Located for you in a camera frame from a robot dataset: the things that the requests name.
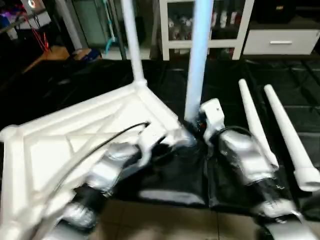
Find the white pole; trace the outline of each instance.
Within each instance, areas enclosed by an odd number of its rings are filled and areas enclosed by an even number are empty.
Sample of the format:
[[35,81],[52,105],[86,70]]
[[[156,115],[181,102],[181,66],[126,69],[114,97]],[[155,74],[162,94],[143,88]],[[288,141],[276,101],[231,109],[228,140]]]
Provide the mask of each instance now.
[[275,90],[268,84],[264,87],[264,91],[290,153],[295,168],[294,176],[299,188],[306,192],[320,190],[320,172],[313,166]]
[[264,152],[267,155],[267,158],[269,159],[270,163],[273,165],[274,168],[278,169],[279,164],[277,158],[269,147],[264,129],[261,125],[260,118],[258,116],[246,80],[241,79],[239,81],[239,87],[249,130],[256,136],[261,146],[264,148]]
[[200,109],[213,4],[213,0],[194,1],[192,47],[184,109],[184,119],[193,124]]
[[66,30],[69,33],[74,49],[78,50],[84,48],[85,46],[83,46],[80,36],[78,35],[77,28],[70,13],[70,9],[68,8],[67,2],[65,0],[57,0],[56,4],[58,10],[60,10],[60,14],[62,15]]
[[128,41],[134,83],[146,85],[147,81],[142,70],[140,50],[137,36],[136,21],[132,0],[121,0],[126,39]]

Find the red cable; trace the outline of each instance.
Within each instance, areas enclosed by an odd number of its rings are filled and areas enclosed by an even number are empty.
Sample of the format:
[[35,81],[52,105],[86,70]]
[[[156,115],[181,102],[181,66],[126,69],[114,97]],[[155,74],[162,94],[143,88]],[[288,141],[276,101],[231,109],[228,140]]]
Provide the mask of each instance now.
[[36,39],[36,41],[38,42],[40,48],[42,51],[44,52],[47,52],[49,50],[49,43],[47,41],[47,38],[46,38],[46,33],[44,32],[43,33],[43,38],[44,38],[44,43],[41,39],[41,36],[39,35],[39,33],[32,27],[32,25],[30,24],[29,22],[29,19],[27,16],[24,16],[25,20],[28,22],[30,28],[31,28],[31,31],[32,31],[32,34],[34,36],[34,38]]

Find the black mat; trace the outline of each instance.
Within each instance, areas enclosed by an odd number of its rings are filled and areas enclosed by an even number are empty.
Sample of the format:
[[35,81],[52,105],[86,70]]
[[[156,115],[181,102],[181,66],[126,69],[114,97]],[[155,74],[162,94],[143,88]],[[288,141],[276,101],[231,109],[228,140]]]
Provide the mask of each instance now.
[[[183,119],[188,61],[143,61],[142,64],[149,88]],[[320,62],[303,64],[208,60],[202,101],[218,98],[225,115],[225,124],[247,128],[238,86],[239,79],[247,80],[270,147],[279,163],[285,166],[285,171],[281,170],[281,177],[285,184],[289,182],[289,197],[292,194],[298,207],[303,208],[309,219],[320,221],[317,195],[311,198],[310,193],[297,188],[290,156],[262,91],[265,84],[273,85],[312,162],[320,169],[320,94],[317,94],[320,93],[320,86],[316,81],[320,77],[318,66]],[[129,61],[101,60],[89,65],[44,61],[0,88],[0,128],[42,117],[127,85],[132,79]],[[224,189],[224,185],[215,180],[221,172],[214,162],[208,170],[215,174],[211,179],[209,176],[208,182],[204,174],[207,171],[205,155],[206,148],[201,142],[198,142],[196,148],[181,149],[130,178],[132,187],[128,187],[128,182],[121,183],[117,197],[195,208],[210,206],[218,211],[249,214],[247,207],[250,204],[245,205],[237,197],[234,186],[228,188],[231,191],[216,191],[217,188]]]

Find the drawer handle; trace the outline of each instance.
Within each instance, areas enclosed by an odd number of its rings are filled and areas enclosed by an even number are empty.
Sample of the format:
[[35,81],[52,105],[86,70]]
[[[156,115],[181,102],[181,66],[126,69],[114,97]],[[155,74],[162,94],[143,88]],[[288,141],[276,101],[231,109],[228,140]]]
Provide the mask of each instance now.
[[270,41],[270,44],[292,44],[292,41]]

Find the wooden floor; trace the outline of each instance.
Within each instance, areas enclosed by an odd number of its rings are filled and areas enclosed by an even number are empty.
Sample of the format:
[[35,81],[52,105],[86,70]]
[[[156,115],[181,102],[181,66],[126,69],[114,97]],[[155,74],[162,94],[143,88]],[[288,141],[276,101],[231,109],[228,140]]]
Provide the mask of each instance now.
[[[320,237],[320,223],[308,223]],[[250,217],[110,200],[91,240],[255,240]]]

